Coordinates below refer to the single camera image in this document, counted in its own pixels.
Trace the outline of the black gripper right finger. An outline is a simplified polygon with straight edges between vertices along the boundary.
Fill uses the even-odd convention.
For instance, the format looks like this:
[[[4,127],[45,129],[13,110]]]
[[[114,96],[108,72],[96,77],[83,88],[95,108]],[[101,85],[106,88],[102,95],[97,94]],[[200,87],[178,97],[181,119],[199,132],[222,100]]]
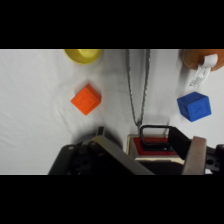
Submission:
[[[207,154],[207,140],[194,136],[190,140],[176,127],[169,128],[168,143],[184,161],[183,175],[203,175]]]

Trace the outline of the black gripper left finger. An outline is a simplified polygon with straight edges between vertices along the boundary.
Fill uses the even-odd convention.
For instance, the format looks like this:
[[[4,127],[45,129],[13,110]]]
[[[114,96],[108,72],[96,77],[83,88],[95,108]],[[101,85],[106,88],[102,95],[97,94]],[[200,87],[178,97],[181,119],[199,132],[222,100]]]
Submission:
[[[94,156],[94,169],[99,175],[153,175],[153,172],[135,161],[111,139],[105,136],[105,128],[97,128],[89,143]]]

